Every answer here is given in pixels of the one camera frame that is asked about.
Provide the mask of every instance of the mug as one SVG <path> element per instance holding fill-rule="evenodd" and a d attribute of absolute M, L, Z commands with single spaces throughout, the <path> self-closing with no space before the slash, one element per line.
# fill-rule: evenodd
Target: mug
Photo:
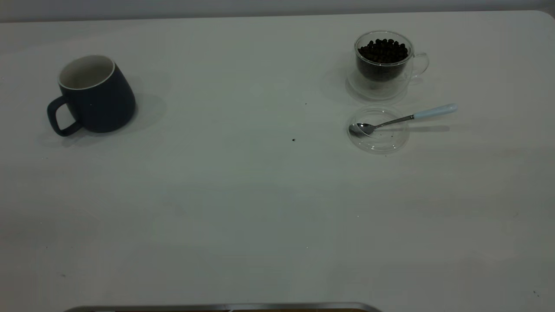
<path fill-rule="evenodd" d="M 78 58 L 58 75 L 62 96 L 47 108 L 54 131 L 67 137 L 81 127 L 91 132 L 110 132 L 126 125 L 135 112 L 135 95 L 115 62 L 106 56 Z M 75 122 L 60 129 L 56 111 L 66 104 Z"/>
<path fill-rule="evenodd" d="M 359 49 L 370 41 L 393 39 L 404 44 L 408 56 L 395 63 L 376 63 L 363 57 Z M 423 66 L 414 68 L 413 61 L 422 59 Z M 412 78 L 421 75 L 430 63 L 426 53 L 415 53 L 412 43 L 403 35 L 391 31 L 374 31 L 361 35 L 355 41 L 355 70 L 347 77 L 351 87 L 366 99 L 385 101 L 404 95 Z"/>

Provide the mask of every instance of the spoon handle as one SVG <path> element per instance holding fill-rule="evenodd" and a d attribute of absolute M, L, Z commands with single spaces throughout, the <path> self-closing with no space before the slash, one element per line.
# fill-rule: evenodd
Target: spoon handle
<path fill-rule="evenodd" d="M 445 114 L 453 113 L 453 112 L 456 112 L 457 109 L 458 109 L 457 104 L 447 104 L 447 105 L 438 106 L 436 108 L 424 110 L 422 112 L 414 114 L 413 116 L 415 117 L 415 119 L 427 118 L 427 117 L 433 117 L 433 116 L 439 116 L 439 115 L 445 115 Z"/>
<path fill-rule="evenodd" d="M 439 116 L 439 115 L 454 113 L 454 112 L 457 111 L 457 109 L 458 109 L 457 104 L 441 105 L 441 106 L 438 106 L 436 108 L 423 110 L 419 113 L 416 113 L 416 114 L 413 114 L 413 115 L 410 115 L 410 116 L 405 116 L 405 117 L 402 117 L 402 118 L 399 118 L 399 119 L 384 122 L 382 124 L 377 125 L 374 129 L 377 129 L 379 127 L 383 127 L 384 125 L 388 125 L 388 124 L 392 124 L 392 123 L 398 123 L 398 122 L 404 122 L 404 121 L 411 120 L 411 119 L 420 119 L 420 118 L 427 118 L 427 117 L 433 117 L 433 116 Z"/>

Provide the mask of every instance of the table surface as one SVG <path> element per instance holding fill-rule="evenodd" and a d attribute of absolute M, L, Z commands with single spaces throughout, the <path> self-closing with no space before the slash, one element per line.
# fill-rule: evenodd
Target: table surface
<path fill-rule="evenodd" d="M 352 45 L 430 56 L 397 153 L 346 135 Z M 358 301 L 555 309 L 555 23 L 455 12 L 0 24 L 0 310 Z M 56 75 L 112 57 L 138 114 L 62 138 Z M 67 111 L 59 112 L 69 124 Z"/>

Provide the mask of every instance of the spoon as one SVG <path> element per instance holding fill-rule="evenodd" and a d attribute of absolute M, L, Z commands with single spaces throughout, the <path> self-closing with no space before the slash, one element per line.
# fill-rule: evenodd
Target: spoon
<path fill-rule="evenodd" d="M 379 125 L 371 125 L 371 124 L 367 124 L 367 123 L 352 124 L 352 125 L 349 126 L 349 132 L 352 135 L 355 135 L 357 137 L 363 137 L 364 135 L 372 134 L 372 132 L 374 132 L 374 130 L 376 130 L 377 128 L 381 128 L 384 125 L 404 122 L 404 121 L 412 120 L 412 119 L 421 119 L 421 118 L 434 117 L 434 116 L 454 113 L 454 112 L 457 111 L 457 108 L 458 108 L 457 104 L 447 104 L 447 105 L 438 106 L 436 108 L 423 110 L 419 113 L 416 113 L 416 114 L 413 114 L 413 115 L 410 115 L 410 116 L 405 116 L 405 117 L 401 117 L 399 119 L 384 122 L 384 123 L 381 123 Z"/>

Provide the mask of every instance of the double-walled glass cup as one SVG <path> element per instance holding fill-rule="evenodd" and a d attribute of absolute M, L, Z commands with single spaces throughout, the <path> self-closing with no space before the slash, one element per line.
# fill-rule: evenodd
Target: double-walled glass cup
<path fill-rule="evenodd" d="M 404 44 L 408 56 L 395 63 L 376 63 L 366 59 L 359 49 L 377 39 L 393 39 L 399 45 Z M 421 67 L 413 66 L 415 58 L 422 59 Z M 356 69 L 348 76 L 349 83 L 354 91 L 373 101 L 387 101 L 404 94 L 410 80 L 422 74 L 430 62 L 426 53 L 415 53 L 414 46 L 405 36 L 390 31 L 374 31 L 361 35 L 355 42 L 354 59 Z"/>

